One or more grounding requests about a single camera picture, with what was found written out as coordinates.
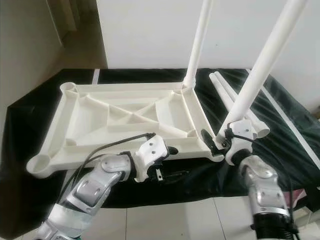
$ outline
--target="floor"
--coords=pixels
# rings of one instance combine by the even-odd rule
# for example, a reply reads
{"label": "floor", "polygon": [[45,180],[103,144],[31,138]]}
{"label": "floor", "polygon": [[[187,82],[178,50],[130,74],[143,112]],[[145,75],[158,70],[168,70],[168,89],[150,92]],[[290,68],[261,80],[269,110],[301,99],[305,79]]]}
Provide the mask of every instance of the floor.
{"label": "floor", "polygon": [[[97,15],[88,16],[79,31],[68,33],[63,44],[64,50],[52,65],[48,78],[64,68],[107,68]],[[295,215],[303,214],[306,213],[300,211]],[[188,203],[100,209],[82,239],[255,240],[251,223],[247,197],[217,197]],[[320,239],[316,223],[300,231],[303,240]],[[36,229],[16,239],[32,240],[35,233]]]}
{"label": "floor", "polygon": [[[82,240],[255,240],[248,197],[127,209],[100,209]],[[16,240],[32,240],[36,229]],[[302,240],[319,240],[320,228],[300,228]]]}

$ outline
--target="wire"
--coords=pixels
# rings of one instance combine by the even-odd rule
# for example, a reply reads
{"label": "wire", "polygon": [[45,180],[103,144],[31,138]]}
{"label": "wire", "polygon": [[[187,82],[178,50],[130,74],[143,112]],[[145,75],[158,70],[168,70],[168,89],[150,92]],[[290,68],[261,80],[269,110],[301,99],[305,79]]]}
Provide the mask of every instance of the wire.
{"label": "wire", "polygon": [[129,141],[132,141],[132,140],[135,140],[135,139],[139,139],[139,138],[144,138],[146,137],[147,139],[150,139],[152,137],[154,137],[156,134],[153,132],[153,133],[144,133],[144,134],[140,134],[140,135],[136,135],[136,136],[132,136],[132,137],[128,137],[128,138],[125,138],[125,139],[122,139],[122,140],[119,140],[119,141],[115,141],[115,142],[112,142],[112,143],[109,143],[109,144],[106,144],[106,145],[103,145],[103,146],[100,146],[98,148],[96,148],[95,150],[93,150],[84,160],[84,162],[81,164],[81,166],[79,166],[75,172],[71,175],[71,177],[68,179],[68,181],[66,182],[66,184],[64,185],[62,191],[60,192],[60,195],[59,197],[57,198],[56,200],[56,203],[58,203],[62,196],[64,195],[65,191],[67,190],[69,184],[71,183],[72,181],[72,185],[71,187],[74,188],[76,183],[77,183],[77,179],[81,173],[81,171],[83,170],[83,168],[90,162],[92,162],[93,160],[95,159],[98,159],[100,157],[102,157],[103,155],[105,154],[100,154],[100,155],[97,155],[97,156],[94,156],[92,157],[94,154],[96,154],[97,152],[103,150],[103,149],[106,149],[106,148],[109,148],[109,147],[112,147],[112,146],[115,146],[115,145],[119,145],[119,144],[122,144],[122,143],[126,143],[126,142],[129,142]]}
{"label": "wire", "polygon": [[[261,147],[264,150],[266,150],[267,152],[269,152],[274,157],[274,159],[276,159],[277,162],[281,165],[281,167],[283,168],[284,173],[286,175],[286,178],[288,180],[288,183],[289,183],[289,206],[290,206],[289,214],[290,214],[291,223],[294,224],[294,212],[293,212],[293,208],[294,208],[294,204],[293,204],[294,190],[293,190],[290,174],[289,174],[288,170],[286,169],[286,167],[284,166],[284,164],[282,163],[281,159],[278,158],[269,148],[267,148],[266,146],[262,145],[261,143],[256,142],[256,141],[254,141],[254,140],[252,140],[250,138],[247,138],[247,137],[244,137],[244,136],[240,136],[240,135],[236,135],[236,134],[233,134],[233,133],[232,133],[231,137],[234,137],[234,138],[237,138],[237,139],[243,139],[243,140],[249,141],[251,143],[255,143],[259,147]],[[300,237],[299,237],[298,233],[295,233],[294,235],[298,240],[300,240]]]}
{"label": "wire", "polygon": [[295,234],[295,238],[296,238],[297,240],[301,240],[298,233]]}

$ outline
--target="white tube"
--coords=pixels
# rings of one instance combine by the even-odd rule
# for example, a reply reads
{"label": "white tube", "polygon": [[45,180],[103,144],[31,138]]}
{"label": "white tube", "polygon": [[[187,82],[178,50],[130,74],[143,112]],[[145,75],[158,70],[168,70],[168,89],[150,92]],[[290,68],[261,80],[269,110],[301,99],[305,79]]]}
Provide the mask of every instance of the white tube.
{"label": "white tube", "polygon": [[207,33],[213,0],[203,0],[201,13],[196,28],[188,69],[183,79],[183,86],[194,88],[196,86],[196,73],[199,65],[201,50]]}
{"label": "white tube", "polygon": [[[231,99],[230,95],[227,93],[226,89],[222,86],[221,82],[218,80],[217,76],[214,73],[209,74],[209,78],[211,79],[211,82],[217,93],[219,94],[225,108],[229,112],[234,105],[234,101]],[[252,127],[251,131],[253,139],[256,139],[258,137],[256,129]]]}
{"label": "white tube", "polygon": [[266,96],[266,98],[270,101],[270,103],[273,105],[274,109],[278,112],[278,114],[281,116],[281,118],[285,121],[287,126],[291,129],[293,134],[295,135],[296,139],[298,139],[301,146],[304,148],[306,153],[309,155],[309,157],[312,159],[314,164],[320,169],[320,159],[315,154],[313,149],[310,147],[310,145],[306,142],[305,138],[301,135],[299,130],[296,128],[294,123],[289,119],[289,117],[285,114],[285,112],[282,110],[282,108],[279,106],[279,104],[276,102],[276,100],[271,96],[271,94],[268,92],[268,90],[265,87],[262,87],[262,92]]}
{"label": "white tube", "polygon": [[[225,78],[220,74],[220,72],[216,71],[214,72],[216,78],[221,83],[225,91],[229,94],[232,101],[236,101],[238,94],[235,92],[235,90],[229,85],[229,83],[225,80]],[[270,133],[270,128],[265,124],[264,121],[261,121],[249,108],[249,110],[246,112],[245,116],[246,119],[250,120],[252,123],[252,126],[257,132],[257,138],[263,138],[267,136]]]}
{"label": "white tube", "polygon": [[216,142],[222,143],[227,125],[241,120],[249,110],[293,30],[306,2],[307,0],[288,0],[285,4],[232,109],[226,116],[216,136]]}

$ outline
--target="white wall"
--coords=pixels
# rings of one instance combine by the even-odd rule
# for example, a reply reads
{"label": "white wall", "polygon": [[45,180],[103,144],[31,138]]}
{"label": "white wall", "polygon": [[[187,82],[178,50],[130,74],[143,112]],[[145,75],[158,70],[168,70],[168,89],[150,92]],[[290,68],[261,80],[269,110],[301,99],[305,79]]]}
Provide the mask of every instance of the white wall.
{"label": "white wall", "polygon": [[[216,0],[201,68],[252,67],[285,0]],[[109,68],[186,68],[202,0],[97,0]],[[272,74],[320,105],[320,1],[309,0]]]}
{"label": "white wall", "polygon": [[1,0],[0,148],[7,106],[43,80],[60,48],[45,0]]}

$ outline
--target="black cable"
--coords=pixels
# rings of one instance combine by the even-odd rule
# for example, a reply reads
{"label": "black cable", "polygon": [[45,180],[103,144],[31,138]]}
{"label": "black cable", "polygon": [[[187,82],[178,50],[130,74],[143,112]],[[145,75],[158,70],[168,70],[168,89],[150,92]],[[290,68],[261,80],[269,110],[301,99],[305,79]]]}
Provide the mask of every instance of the black cable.
{"label": "black cable", "polygon": [[[258,143],[256,141],[254,141],[254,140],[252,140],[250,138],[244,137],[244,136],[235,135],[233,133],[232,133],[231,137],[237,138],[237,139],[243,139],[243,140],[249,141],[251,143],[255,143],[259,147],[261,147],[264,150],[266,150],[267,152],[269,152],[274,157],[274,159],[276,159],[277,162],[281,165],[281,167],[283,168],[284,173],[286,175],[286,178],[288,180],[288,183],[289,183],[289,205],[290,205],[289,214],[290,214],[291,224],[293,226],[294,225],[294,212],[293,212],[293,208],[294,208],[294,204],[293,204],[294,190],[293,190],[290,174],[289,174],[288,170],[286,169],[286,167],[284,166],[284,164],[282,163],[282,161],[269,148],[267,148],[266,146],[262,145],[261,143]],[[294,235],[298,240],[300,240],[300,237],[299,237],[298,233],[295,233]]]}
{"label": "black cable", "polygon": [[295,234],[295,238],[296,238],[297,240],[301,240],[298,233]]}
{"label": "black cable", "polygon": [[93,150],[87,157],[86,159],[84,160],[83,164],[80,166],[79,170],[76,171],[77,174],[76,174],[76,177],[73,179],[73,182],[72,182],[72,187],[74,187],[76,185],[76,182],[77,182],[77,179],[79,177],[79,174],[80,172],[82,171],[82,169],[88,164],[90,163],[92,160],[90,160],[90,158],[96,154],[97,152],[103,150],[103,149],[106,149],[106,148],[110,148],[112,146],[115,146],[115,145],[119,145],[119,144],[123,144],[123,143],[126,143],[126,142],[129,142],[129,141],[132,141],[132,140],[135,140],[135,139],[140,139],[140,138],[144,138],[144,137],[147,137],[148,139],[149,138],[152,138],[154,137],[156,134],[155,133],[144,133],[144,134],[140,134],[140,135],[137,135],[137,136],[132,136],[132,137],[128,137],[128,138],[125,138],[125,139],[122,139],[122,140],[119,140],[119,141],[115,141],[115,142],[112,142],[112,143],[108,143],[106,145],[103,145],[103,146],[100,146],[98,147],[97,149]]}

